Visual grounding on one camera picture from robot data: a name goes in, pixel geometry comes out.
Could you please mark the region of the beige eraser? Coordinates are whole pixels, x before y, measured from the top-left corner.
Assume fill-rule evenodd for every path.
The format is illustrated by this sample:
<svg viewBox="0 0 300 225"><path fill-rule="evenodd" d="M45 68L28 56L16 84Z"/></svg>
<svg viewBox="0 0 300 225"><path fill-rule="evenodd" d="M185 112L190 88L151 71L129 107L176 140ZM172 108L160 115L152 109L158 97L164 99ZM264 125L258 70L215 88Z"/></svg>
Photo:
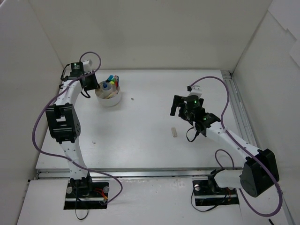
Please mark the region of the beige eraser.
<svg viewBox="0 0 300 225"><path fill-rule="evenodd" d="M178 136L178 134L177 134L177 131L176 131L176 128L175 128L175 127L172 127L172 128L171 128L171 132L172 132L172 136L173 136L173 137L177 137L177 136Z"/></svg>

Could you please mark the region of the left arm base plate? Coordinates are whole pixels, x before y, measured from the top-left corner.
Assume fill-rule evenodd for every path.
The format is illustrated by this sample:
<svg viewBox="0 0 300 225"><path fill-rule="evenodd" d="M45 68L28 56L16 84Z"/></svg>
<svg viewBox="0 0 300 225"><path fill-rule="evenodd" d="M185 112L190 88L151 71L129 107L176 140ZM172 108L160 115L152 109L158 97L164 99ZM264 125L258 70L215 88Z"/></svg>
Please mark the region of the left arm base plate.
<svg viewBox="0 0 300 225"><path fill-rule="evenodd" d="M91 190L76 189L68 183L64 210L102 210L107 209L109 183L93 182Z"/></svg>

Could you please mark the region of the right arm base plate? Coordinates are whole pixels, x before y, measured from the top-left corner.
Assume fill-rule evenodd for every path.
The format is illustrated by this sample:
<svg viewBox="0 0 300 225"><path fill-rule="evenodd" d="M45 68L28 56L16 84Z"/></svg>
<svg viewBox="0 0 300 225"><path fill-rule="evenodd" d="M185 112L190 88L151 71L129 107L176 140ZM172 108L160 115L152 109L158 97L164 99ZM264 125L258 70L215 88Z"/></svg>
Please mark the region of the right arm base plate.
<svg viewBox="0 0 300 225"><path fill-rule="evenodd" d="M192 203L196 207L239 205L236 189L213 187L209 180L192 180Z"/></svg>

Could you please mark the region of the black highlighter blue cap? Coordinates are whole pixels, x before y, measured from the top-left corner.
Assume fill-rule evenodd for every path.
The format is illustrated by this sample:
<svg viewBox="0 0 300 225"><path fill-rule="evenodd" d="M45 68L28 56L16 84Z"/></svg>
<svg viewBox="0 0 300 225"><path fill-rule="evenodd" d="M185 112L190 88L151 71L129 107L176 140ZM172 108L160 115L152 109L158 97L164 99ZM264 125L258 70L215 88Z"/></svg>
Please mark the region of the black highlighter blue cap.
<svg viewBox="0 0 300 225"><path fill-rule="evenodd" d="M106 82L109 83L113 78L114 78L114 76L113 76L113 75L110 75L110 76L107 78Z"/></svg>

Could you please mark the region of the red gel pen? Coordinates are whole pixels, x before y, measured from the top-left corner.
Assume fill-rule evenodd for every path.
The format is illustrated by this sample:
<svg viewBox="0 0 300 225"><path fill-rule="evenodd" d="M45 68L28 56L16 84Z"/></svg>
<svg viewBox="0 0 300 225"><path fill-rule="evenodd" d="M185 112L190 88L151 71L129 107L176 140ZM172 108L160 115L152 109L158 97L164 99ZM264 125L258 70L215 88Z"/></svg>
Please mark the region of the red gel pen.
<svg viewBox="0 0 300 225"><path fill-rule="evenodd" d="M116 87L116 90L119 89L119 77L117 75L114 76L114 84Z"/></svg>

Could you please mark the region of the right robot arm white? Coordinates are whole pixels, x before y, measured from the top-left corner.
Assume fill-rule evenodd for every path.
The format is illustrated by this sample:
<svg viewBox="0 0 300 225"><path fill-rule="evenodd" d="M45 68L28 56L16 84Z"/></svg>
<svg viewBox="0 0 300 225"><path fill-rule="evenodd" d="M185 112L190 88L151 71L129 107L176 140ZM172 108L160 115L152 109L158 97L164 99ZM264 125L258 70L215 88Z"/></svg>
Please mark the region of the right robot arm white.
<svg viewBox="0 0 300 225"><path fill-rule="evenodd" d="M220 192L223 188L243 189L251 197L258 197L264 191L278 184L279 174L274 153L261 150L230 132L221 119L208 113L202 107L203 99L196 95L182 97L175 95L170 115L176 112L195 130L195 136L203 135L218 143L223 150L234 150L241 155L243 167L240 170L220 169L212 172L207 182L209 191Z"/></svg>

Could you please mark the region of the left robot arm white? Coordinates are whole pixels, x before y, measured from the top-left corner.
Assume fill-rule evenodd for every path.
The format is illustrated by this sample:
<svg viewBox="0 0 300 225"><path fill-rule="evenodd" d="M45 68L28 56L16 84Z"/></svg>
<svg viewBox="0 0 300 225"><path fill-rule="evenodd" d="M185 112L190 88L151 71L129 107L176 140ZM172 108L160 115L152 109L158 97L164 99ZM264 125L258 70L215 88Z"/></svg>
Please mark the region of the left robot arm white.
<svg viewBox="0 0 300 225"><path fill-rule="evenodd" d="M90 196L94 185L90 172L83 169L86 165L79 146L81 125L75 112L78 95L90 83L86 80L72 81L91 73L91 66L91 60L71 63L70 76L63 77L60 85L63 94L45 111L50 135L60 144L65 157L69 159L70 181L67 189L76 197Z"/></svg>

